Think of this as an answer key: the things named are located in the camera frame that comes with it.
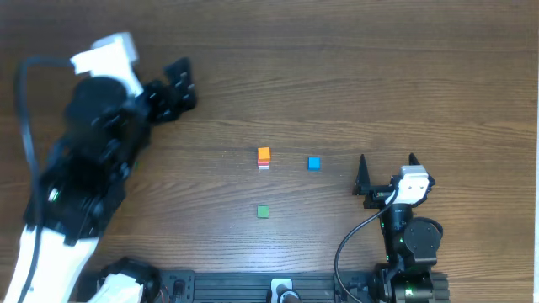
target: wooden table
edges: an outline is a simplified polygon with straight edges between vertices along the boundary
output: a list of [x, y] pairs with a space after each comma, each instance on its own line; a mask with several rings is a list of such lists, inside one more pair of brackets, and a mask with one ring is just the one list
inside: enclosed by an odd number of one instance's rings
[[[436, 178], [416, 212], [445, 236], [436, 270], [454, 302], [532, 296], [537, 2], [55, 1], [0, 4], [0, 291], [29, 198], [12, 76], [33, 54], [69, 57], [130, 31], [144, 81], [192, 59], [198, 107], [152, 145], [89, 266], [122, 256], [205, 272], [333, 270], [342, 237], [374, 211], [351, 195], [361, 153], [387, 183], [410, 152]], [[41, 154], [63, 132], [75, 78], [29, 77]], [[256, 148], [273, 162], [259, 172]], [[308, 172], [306, 160], [322, 158]], [[270, 218], [256, 218], [257, 205]], [[343, 269], [384, 261], [377, 224]]]

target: orange cube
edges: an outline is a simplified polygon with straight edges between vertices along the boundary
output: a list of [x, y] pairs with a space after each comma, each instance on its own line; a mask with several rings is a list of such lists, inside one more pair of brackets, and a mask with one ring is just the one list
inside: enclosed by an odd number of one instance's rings
[[271, 152], [269, 147], [260, 147], [259, 148], [259, 161], [261, 162], [270, 162], [271, 161]]

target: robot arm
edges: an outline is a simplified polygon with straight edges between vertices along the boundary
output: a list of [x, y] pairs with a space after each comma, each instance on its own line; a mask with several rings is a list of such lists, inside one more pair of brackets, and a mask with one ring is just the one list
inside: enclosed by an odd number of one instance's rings
[[[153, 81], [146, 86], [132, 70], [136, 61], [128, 33], [98, 40], [92, 50], [71, 59], [75, 73], [89, 72], [91, 77], [73, 92], [64, 113], [67, 133], [48, 155], [37, 182], [39, 194], [32, 194], [25, 211], [26, 227], [5, 303], [67, 302], [125, 198], [124, 183], [137, 155], [148, 146], [152, 127], [174, 121], [196, 106], [188, 59], [165, 68], [169, 85]], [[36, 220], [36, 203], [41, 220]], [[34, 276], [25, 291], [31, 268]], [[120, 284], [123, 290], [117, 291]], [[114, 302], [138, 302], [144, 289], [140, 280], [120, 273], [105, 285], [92, 302], [111, 297]]]

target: blue cube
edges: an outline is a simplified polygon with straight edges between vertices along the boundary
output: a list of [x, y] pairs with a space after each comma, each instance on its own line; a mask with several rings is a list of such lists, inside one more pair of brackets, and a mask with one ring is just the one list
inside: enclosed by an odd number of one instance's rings
[[319, 171], [320, 170], [320, 157], [309, 157], [309, 161], [307, 163], [307, 169], [312, 171]]

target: green block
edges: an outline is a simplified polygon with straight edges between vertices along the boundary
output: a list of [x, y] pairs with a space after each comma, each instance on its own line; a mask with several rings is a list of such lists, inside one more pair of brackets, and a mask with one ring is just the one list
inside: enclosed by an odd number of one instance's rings
[[270, 207], [259, 205], [256, 216], [260, 219], [268, 219], [270, 217]]

